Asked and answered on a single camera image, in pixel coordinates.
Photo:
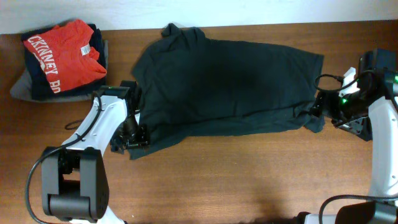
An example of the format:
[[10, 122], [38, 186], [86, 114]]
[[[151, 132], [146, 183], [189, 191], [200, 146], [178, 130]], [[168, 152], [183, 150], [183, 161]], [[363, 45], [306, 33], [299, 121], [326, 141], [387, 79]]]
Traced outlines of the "dark green t-shirt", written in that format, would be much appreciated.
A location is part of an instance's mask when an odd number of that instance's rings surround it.
[[189, 136], [242, 136], [325, 124], [310, 108], [323, 56], [284, 45], [215, 40], [169, 24], [132, 69], [149, 147], [138, 159]]

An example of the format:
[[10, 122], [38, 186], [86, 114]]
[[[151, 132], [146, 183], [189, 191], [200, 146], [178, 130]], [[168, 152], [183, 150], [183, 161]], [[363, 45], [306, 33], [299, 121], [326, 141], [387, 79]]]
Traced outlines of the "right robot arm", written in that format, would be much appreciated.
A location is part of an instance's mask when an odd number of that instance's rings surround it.
[[371, 184], [367, 195], [326, 199], [304, 224], [397, 223], [397, 55], [366, 52], [357, 69], [339, 78], [334, 90], [320, 88], [310, 114], [331, 118], [335, 128], [372, 141]]

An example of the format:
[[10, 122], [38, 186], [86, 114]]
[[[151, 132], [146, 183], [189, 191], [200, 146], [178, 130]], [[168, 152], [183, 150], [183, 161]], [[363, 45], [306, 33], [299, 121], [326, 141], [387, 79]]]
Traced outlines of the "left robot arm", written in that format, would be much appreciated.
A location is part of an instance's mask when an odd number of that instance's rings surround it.
[[110, 209], [103, 156], [145, 149], [147, 127], [139, 122], [141, 89], [134, 81], [102, 86], [77, 130], [59, 147], [47, 147], [40, 158], [42, 208], [69, 223], [123, 223]]

